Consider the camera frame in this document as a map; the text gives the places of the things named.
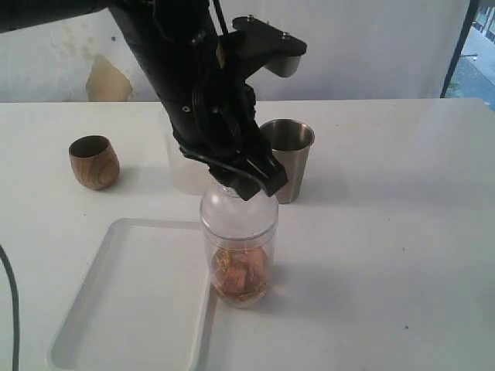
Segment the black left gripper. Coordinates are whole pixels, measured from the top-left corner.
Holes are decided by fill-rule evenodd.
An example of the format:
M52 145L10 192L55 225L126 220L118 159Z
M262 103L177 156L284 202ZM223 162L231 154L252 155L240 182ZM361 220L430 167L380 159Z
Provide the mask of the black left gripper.
M225 64L166 58L166 113L185 156L208 164L222 186L249 200L261 189L273 196L288 177L256 125L244 65L238 57Z

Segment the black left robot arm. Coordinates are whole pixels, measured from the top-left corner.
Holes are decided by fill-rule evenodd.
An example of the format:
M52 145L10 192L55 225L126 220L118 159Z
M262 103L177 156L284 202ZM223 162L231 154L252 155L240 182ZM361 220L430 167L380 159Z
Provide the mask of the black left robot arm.
M215 1L3 1L14 33L105 12L166 112L180 152L242 199L288 181L256 122L251 74L282 54L258 24L227 31Z

